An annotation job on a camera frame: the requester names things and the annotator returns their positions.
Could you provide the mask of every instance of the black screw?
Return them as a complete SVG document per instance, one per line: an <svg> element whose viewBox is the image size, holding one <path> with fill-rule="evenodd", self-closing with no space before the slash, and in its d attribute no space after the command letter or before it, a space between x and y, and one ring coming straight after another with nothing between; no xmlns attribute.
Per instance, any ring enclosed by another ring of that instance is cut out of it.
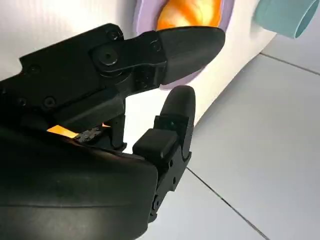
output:
<svg viewBox="0 0 320 240"><path fill-rule="evenodd" d="M117 31L108 32L108 38L112 41L115 41L119 38L119 33Z"/></svg>
<svg viewBox="0 0 320 240"><path fill-rule="evenodd" d="M112 66L117 63L118 55L112 48L108 48L99 53L99 60L106 66Z"/></svg>
<svg viewBox="0 0 320 240"><path fill-rule="evenodd" d="M27 99L25 99L24 97L19 97L19 98L17 99L17 104L18 104L18 106L20 106L20 107L24 107L24 106L27 105Z"/></svg>
<svg viewBox="0 0 320 240"><path fill-rule="evenodd" d="M29 74L39 74L39 73L41 72L41 68L40 68L40 66L38 66L38 65L31 65L31 66L28 68L27 72L28 72Z"/></svg>
<svg viewBox="0 0 320 240"><path fill-rule="evenodd" d="M48 96L44 99L43 105L46 108L51 109L56 105L56 100L52 96Z"/></svg>
<svg viewBox="0 0 320 240"><path fill-rule="evenodd" d="M151 48L153 49L153 51L155 52L159 52L161 50L161 45L159 41L154 41L151 43Z"/></svg>
<svg viewBox="0 0 320 240"><path fill-rule="evenodd" d="M158 196L156 196L153 200L152 209L157 210L159 208L159 205L160 205L160 199Z"/></svg>

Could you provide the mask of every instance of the orange object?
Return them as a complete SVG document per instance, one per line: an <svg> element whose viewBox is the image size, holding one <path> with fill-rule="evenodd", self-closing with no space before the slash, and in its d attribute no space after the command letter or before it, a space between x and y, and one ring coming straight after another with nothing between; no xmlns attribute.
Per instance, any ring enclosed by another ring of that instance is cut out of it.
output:
<svg viewBox="0 0 320 240"><path fill-rule="evenodd" d="M157 30L187 27L218 27L223 0L169 0L158 19Z"/></svg>
<svg viewBox="0 0 320 240"><path fill-rule="evenodd" d="M47 131L50 132L50 133L53 133L53 134L63 135L65 137L68 137L68 138L71 138L71 139L75 138L78 135L77 133L72 132L72 131L70 131L68 129L65 129L64 127L59 126L59 125L54 126L54 127L50 128L50 129L48 129Z"/></svg>

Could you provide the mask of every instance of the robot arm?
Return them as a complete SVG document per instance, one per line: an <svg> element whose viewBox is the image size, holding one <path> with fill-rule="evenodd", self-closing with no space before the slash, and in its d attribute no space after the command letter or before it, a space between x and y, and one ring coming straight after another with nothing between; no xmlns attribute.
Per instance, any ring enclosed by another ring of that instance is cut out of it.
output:
<svg viewBox="0 0 320 240"><path fill-rule="evenodd" d="M224 42L212 27L124 40L106 24L22 57L22 72L0 81L0 238L141 236L190 161L196 100L174 88L125 154L125 99L201 69ZM79 134L47 131L57 125Z"/></svg>

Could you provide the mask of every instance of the light blue cap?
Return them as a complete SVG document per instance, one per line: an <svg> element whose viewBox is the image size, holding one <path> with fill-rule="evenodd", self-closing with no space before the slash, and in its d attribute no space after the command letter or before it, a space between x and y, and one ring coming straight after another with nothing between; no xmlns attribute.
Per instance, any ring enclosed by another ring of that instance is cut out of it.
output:
<svg viewBox="0 0 320 240"><path fill-rule="evenodd" d="M314 17L320 0L260 0L254 20L264 29L298 38Z"/></svg>

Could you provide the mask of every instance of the lavender plastic part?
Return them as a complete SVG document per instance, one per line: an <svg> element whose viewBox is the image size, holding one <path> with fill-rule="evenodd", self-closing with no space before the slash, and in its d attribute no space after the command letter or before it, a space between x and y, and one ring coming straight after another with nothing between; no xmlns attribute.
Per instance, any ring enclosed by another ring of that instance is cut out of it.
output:
<svg viewBox="0 0 320 240"><path fill-rule="evenodd" d="M137 0L133 21L133 30L136 36L156 29L161 10L167 2L168 0ZM223 29L225 32L230 22L233 7L234 0L223 0L221 5L222 15L219 28ZM185 85L191 82L201 71L202 70L194 72L193 74L186 76L174 83L162 85L161 88L172 89L178 85Z"/></svg>

